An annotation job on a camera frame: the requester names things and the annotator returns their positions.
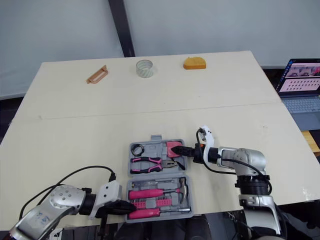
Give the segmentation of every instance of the laptop keyboard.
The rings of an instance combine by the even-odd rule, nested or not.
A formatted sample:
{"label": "laptop keyboard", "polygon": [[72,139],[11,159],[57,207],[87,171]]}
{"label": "laptop keyboard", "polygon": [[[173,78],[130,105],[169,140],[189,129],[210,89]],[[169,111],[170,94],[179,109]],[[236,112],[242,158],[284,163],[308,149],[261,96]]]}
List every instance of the laptop keyboard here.
{"label": "laptop keyboard", "polygon": [[282,102],[291,114],[320,112],[320,98],[283,99]]}

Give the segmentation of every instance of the pink screwdriver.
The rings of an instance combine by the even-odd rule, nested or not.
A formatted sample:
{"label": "pink screwdriver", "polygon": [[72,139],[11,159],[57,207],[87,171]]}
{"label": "pink screwdriver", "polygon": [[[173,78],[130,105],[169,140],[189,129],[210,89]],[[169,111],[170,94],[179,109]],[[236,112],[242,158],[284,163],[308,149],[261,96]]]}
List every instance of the pink screwdriver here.
{"label": "pink screwdriver", "polygon": [[187,208],[178,208],[178,209],[171,209],[171,210],[160,210],[160,208],[152,208],[152,209],[142,209],[136,210],[129,213],[129,219],[144,219],[144,218],[151,218],[151,217],[159,217],[160,213],[170,213],[170,212],[184,212],[188,213],[191,209]]}
{"label": "pink screwdriver", "polygon": [[129,199],[146,199],[146,198],[154,198],[154,197],[160,197],[165,193],[172,193],[177,192],[180,193],[180,188],[177,189],[169,189],[169,190],[163,190],[163,189],[147,189],[147,190],[140,190],[140,191],[130,191],[129,192]]}

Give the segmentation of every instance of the pink handle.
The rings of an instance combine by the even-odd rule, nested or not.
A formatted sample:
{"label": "pink handle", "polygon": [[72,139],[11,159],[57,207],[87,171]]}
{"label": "pink handle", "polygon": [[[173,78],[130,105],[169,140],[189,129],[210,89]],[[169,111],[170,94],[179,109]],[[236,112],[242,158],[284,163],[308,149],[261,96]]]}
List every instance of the pink handle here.
{"label": "pink handle", "polygon": [[136,163],[136,162],[152,162],[155,164],[161,164],[162,159],[160,157],[148,157],[148,156],[142,156],[138,158],[131,158],[131,162]]}
{"label": "pink handle", "polygon": [[130,191],[129,192],[129,199],[145,199],[145,198],[153,198],[159,197],[164,194],[163,189],[147,189],[147,190],[140,190],[140,191]]}
{"label": "pink handle", "polygon": [[129,219],[144,219],[144,218],[159,217],[159,216],[160,216],[160,208],[142,209],[142,210],[136,210],[129,213]]}
{"label": "pink handle", "polygon": [[162,171],[162,166],[160,164],[152,166],[148,169],[148,173],[151,172],[161,172]]}
{"label": "pink handle", "polygon": [[171,206],[172,205],[172,200],[171,198],[167,198],[167,199],[158,199],[155,201],[155,205],[157,207],[164,207],[164,206]]}

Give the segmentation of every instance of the toolbox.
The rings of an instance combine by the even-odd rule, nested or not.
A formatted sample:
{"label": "toolbox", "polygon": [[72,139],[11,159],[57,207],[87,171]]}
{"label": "toolbox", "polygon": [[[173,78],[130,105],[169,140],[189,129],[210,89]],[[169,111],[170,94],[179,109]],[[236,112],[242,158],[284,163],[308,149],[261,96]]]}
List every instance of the toolbox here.
{"label": "toolbox", "polygon": [[182,139],[163,140],[152,135],[151,141],[129,146],[126,200],[136,211],[125,216],[127,223],[191,218],[194,215],[191,181],[185,175],[187,157],[171,151],[183,146]]}

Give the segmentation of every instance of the wooden handle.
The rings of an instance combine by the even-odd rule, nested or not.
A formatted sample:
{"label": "wooden handle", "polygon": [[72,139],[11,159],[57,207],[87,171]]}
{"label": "wooden handle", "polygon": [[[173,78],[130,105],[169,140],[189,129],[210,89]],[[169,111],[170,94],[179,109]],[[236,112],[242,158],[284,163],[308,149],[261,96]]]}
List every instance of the wooden handle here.
{"label": "wooden handle", "polygon": [[108,74],[108,70],[107,70],[107,66],[104,65],[103,67],[101,67],[97,72],[95,72],[94,74],[92,74],[87,80],[86,83],[87,84],[96,84],[98,83],[101,79],[103,79],[105,76],[107,76]]}

